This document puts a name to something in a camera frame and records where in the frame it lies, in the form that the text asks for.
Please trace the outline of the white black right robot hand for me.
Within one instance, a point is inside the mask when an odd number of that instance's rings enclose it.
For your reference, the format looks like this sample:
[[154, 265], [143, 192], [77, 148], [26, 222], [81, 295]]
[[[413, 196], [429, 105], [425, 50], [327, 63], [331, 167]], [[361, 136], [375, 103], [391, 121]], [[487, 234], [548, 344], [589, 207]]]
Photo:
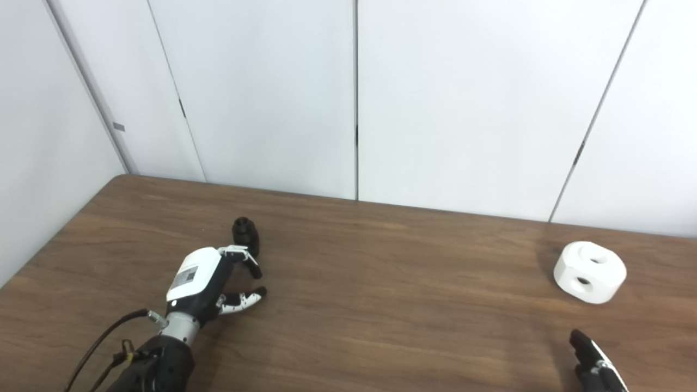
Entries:
[[615, 365], [588, 335], [577, 328], [570, 332], [568, 342], [578, 360], [574, 372], [582, 391], [628, 391]]

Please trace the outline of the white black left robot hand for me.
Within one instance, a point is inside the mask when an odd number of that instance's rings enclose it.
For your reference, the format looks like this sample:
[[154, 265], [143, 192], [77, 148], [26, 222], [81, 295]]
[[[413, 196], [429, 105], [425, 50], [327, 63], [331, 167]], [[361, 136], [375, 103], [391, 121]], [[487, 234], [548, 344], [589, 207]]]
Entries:
[[199, 327], [221, 314], [239, 313], [255, 305], [268, 293], [265, 287], [251, 292], [224, 292], [234, 266], [244, 265], [254, 279], [263, 273], [246, 246], [206, 247], [189, 253], [166, 294], [167, 315], [187, 315]]

